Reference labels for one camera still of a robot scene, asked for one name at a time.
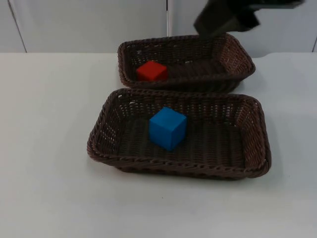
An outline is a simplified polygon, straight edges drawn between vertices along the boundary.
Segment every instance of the basket rim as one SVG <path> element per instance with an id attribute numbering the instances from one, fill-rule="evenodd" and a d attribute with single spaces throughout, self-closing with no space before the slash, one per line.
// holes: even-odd
<path id="1" fill-rule="evenodd" d="M 263 134 L 263 139 L 264 139 L 264 147 L 265 147 L 265 151 L 264 151 L 264 158 L 262 159 L 261 163 L 259 163 L 256 167 L 249 167 L 249 168 L 237 168 L 237 167 L 227 167 L 227 166 L 215 166 L 212 167 L 210 169 L 217 169 L 217 168 L 223 168 L 223 169 L 230 169 L 233 171 L 240 171 L 243 172 L 247 177 L 249 178 L 255 178 L 258 177 L 259 175 L 264 175 L 268 172 L 269 168 L 271 167 L 271 152 L 270 152 L 270 146 L 269 146 L 269 141 L 268 141 L 268 136 L 267 136 L 267 131 L 266 131 L 266 125 L 265 125 L 265 120 L 264 120 L 264 112 L 262 109 L 262 106 L 260 104 L 260 102 L 251 96 L 248 95 L 244 95 L 244 94 L 218 94 L 218 93 L 184 93 L 184 92 L 174 92 L 174 91 L 165 91 L 165 90 L 151 90 L 151 89 L 118 89 L 116 91 L 113 91 L 106 103 L 103 105 L 103 109 L 98 117 L 97 123 L 94 126 L 94 129 L 92 130 L 92 132 L 90 133 L 89 136 L 89 140 L 87 142 L 87 151 L 88 154 L 95 159 L 96 161 L 99 161 L 98 158 L 103 158 L 106 159 L 107 164 L 115 166 L 115 163 L 120 160 L 120 161 L 126 161 L 126 162 L 150 162 L 152 164 L 155 163 L 168 163 L 169 165 L 173 165 L 173 164 L 182 164 L 182 165 L 186 165 L 186 164 L 190 164 L 190 165 L 198 165 L 198 166 L 208 166 L 207 164 L 203 164 L 203 163 L 193 163 L 193 162 L 188 162 L 188 161 L 184 161 L 184 162 L 175 162 L 175 161 L 171 161 L 171 160 L 167 160 L 167 159 L 162 159 L 162 158 L 154 158 L 154 157 L 139 157 L 139 156 L 120 156 L 120 155 L 116 155 L 116 154 L 104 154 L 101 153 L 99 150 L 97 150 L 96 147 L 96 141 L 95 141 L 95 135 L 97 134 L 96 131 L 98 131 L 99 125 L 98 125 L 98 121 L 101 119 L 101 117 L 103 117 L 104 115 L 106 115 L 109 110 L 110 107 L 109 105 L 115 100 L 116 96 L 118 94 L 121 94 L 122 92 L 125 93 L 136 93 L 138 95 L 146 95 L 151 93 L 151 95 L 153 94 L 157 94 L 157 95 L 163 95 L 163 94 L 173 94 L 175 96 L 181 95 L 182 97 L 187 97 L 187 98 L 240 98 L 240 99 L 245 99 L 245 100 L 251 100 L 253 101 L 255 104 L 257 104 L 257 111 L 258 111 L 258 115 L 259 115 L 259 122 L 260 122 L 260 127 L 262 129 L 262 134 Z"/>
<path id="2" fill-rule="evenodd" d="M 120 80 L 125 86 L 129 87 L 155 87 L 155 86 L 175 86 L 179 84 L 180 82 L 184 83 L 186 80 L 186 83 L 205 83 L 205 82 L 211 82 L 211 81 L 227 81 L 227 80 L 237 80 L 242 81 L 241 78 L 246 78 L 253 74 L 256 70 L 256 66 L 252 61 L 252 58 L 249 56 L 249 54 L 245 51 L 245 49 L 242 47 L 240 42 L 232 35 L 228 33 L 224 33 L 221 36 L 225 36 L 238 46 L 238 48 L 241 50 L 241 53 L 249 60 L 251 64 L 251 68 L 248 72 L 245 72 L 243 74 L 230 74 L 230 73 L 220 73 L 215 75 L 203 75 L 203 76 L 192 76 L 192 77 L 178 77 L 173 78 L 168 81 L 154 81 L 154 82 L 146 82 L 146 81 L 135 81 L 131 80 L 129 76 L 126 73 L 126 66 L 124 64 L 125 54 L 123 53 L 125 48 L 132 44 L 141 44 L 141 45 L 147 45 L 148 43 L 161 43 L 161 42 L 173 42 L 173 41 L 180 41 L 180 40 L 188 40 L 188 39 L 198 39 L 199 35 L 185 35 L 185 36 L 171 36 L 171 37 L 162 37 L 162 38 L 148 38 L 144 40 L 134 40 L 134 41 L 127 41 L 120 44 L 118 48 L 118 68 L 119 73 L 121 75 Z"/>

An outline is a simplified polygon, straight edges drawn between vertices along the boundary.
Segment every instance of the table surface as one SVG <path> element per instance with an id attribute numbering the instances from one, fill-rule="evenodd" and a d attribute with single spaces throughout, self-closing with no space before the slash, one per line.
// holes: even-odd
<path id="1" fill-rule="evenodd" d="M 254 63 L 236 92 L 263 106 L 272 168 L 228 182 L 89 159 L 101 106 L 122 87 L 115 54 L 0 54 L 0 237 L 315 238 L 317 55 Z"/>

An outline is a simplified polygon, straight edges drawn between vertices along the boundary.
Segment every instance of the brown wicker basket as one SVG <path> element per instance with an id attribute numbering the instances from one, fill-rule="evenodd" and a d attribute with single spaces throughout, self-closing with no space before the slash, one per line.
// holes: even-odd
<path id="1" fill-rule="evenodd" d="M 188 117 L 172 152 L 148 138 L 148 120 L 163 106 Z M 245 95 L 120 89 L 104 104 L 87 151 L 125 172 L 210 179 L 255 178 L 271 166 L 261 105 Z"/>
<path id="2" fill-rule="evenodd" d="M 255 71 L 237 39 L 177 36 L 122 43 L 118 49 L 121 82 L 130 88 L 230 92 Z M 149 60 L 167 66 L 167 81 L 137 80 L 136 69 Z"/>

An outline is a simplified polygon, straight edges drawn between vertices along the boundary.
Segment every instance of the block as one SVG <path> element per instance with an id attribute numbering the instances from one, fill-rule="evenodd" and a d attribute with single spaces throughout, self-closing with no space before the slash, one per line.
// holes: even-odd
<path id="1" fill-rule="evenodd" d="M 154 61 L 148 61 L 137 69 L 137 76 L 139 81 L 167 80 L 167 67 Z"/>
<path id="2" fill-rule="evenodd" d="M 164 107 L 150 119 L 150 140 L 166 150 L 172 151 L 185 138 L 186 126 L 186 116 Z"/>

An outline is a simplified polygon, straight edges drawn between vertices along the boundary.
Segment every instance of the red cube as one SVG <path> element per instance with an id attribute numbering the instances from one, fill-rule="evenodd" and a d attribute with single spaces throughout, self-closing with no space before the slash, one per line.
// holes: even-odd
<path id="1" fill-rule="evenodd" d="M 139 81 L 166 80 L 167 67 L 154 61 L 148 61 L 137 69 L 137 75 Z"/>

